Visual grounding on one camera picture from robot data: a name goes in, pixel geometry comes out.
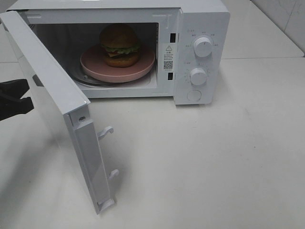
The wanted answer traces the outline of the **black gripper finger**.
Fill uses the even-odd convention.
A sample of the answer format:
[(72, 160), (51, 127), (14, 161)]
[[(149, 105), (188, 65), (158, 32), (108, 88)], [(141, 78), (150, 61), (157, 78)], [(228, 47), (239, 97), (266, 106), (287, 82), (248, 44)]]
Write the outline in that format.
[(33, 109), (33, 102), (30, 97), (16, 99), (13, 97), (0, 97), (0, 120), (10, 117), (27, 114)]
[(29, 90), (26, 79), (17, 79), (0, 83), (0, 96), (7, 98), (22, 98)]

